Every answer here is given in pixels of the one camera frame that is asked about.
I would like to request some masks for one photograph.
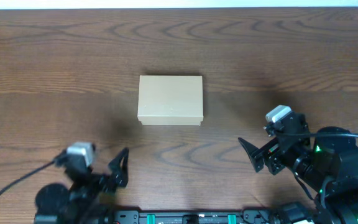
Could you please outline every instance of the white wall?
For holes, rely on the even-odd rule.
[[[358,0],[0,0],[0,9],[358,6]]]

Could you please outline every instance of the wood grain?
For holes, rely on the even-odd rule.
[[[203,76],[201,126],[141,126],[139,75]],[[358,8],[0,11],[0,188],[74,141],[97,171],[130,147],[119,205],[242,209],[299,200],[289,171],[255,174],[237,137],[262,146],[279,104],[313,131],[358,132]],[[0,223],[30,223],[49,168],[0,198]]]

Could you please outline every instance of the cable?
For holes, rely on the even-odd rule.
[[[325,138],[325,137],[354,137],[358,138],[358,134],[352,133],[309,133],[309,134],[287,134],[287,133],[280,133],[274,132],[277,137],[293,137],[293,138]]]
[[[29,172],[28,174],[22,176],[21,178],[19,178],[19,179],[13,181],[13,182],[10,183],[10,184],[8,184],[7,186],[5,186],[3,189],[0,190],[0,196],[1,196],[5,191],[9,190],[13,185],[15,185],[15,184],[19,183],[20,181],[22,181],[22,180],[24,180],[24,179],[26,179],[26,178],[28,178],[28,177],[30,177],[30,176],[32,176],[32,175],[34,175],[34,174],[40,172],[41,170],[47,168],[48,166],[50,166],[50,165],[52,165],[52,164],[54,164],[54,163],[55,163],[55,161],[49,162],[49,163],[43,165],[42,167],[36,168],[35,170]]]
[[[313,197],[311,196],[311,194],[310,194],[308,188],[305,186],[305,184],[302,183],[302,182],[299,180],[299,178],[298,178],[298,176],[297,176],[296,174],[294,174],[293,176],[295,177],[295,180],[296,180],[296,181],[298,182],[298,184],[301,186],[301,188],[303,189],[303,191],[306,193],[306,195],[308,196],[308,198],[309,198],[310,200],[313,200]]]
[[[321,206],[323,206],[323,208],[327,208],[326,207],[326,202],[325,202],[327,184],[328,184],[328,182],[333,181],[333,180],[334,180],[334,178],[332,178],[330,176],[327,176],[324,179],[323,184],[321,186],[320,203],[321,203]]]
[[[266,220],[266,218],[262,215],[262,213],[258,210],[258,213],[260,215],[260,217],[266,222],[268,223],[269,221]]]

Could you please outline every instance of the green connector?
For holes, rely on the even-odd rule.
[[[147,224],[155,224],[155,215],[147,215]]]
[[[228,215],[227,219],[229,220],[229,224],[237,224],[237,217],[236,215]]]

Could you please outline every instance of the wooden table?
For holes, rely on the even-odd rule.
[[[145,74],[202,75],[202,125],[140,125]],[[0,11],[0,189],[81,140],[98,172],[130,148],[119,205],[312,206],[288,170],[256,174],[237,141],[266,143],[279,104],[312,131],[358,133],[358,9]],[[51,182],[70,184],[51,167],[6,192],[0,223],[30,223]]]

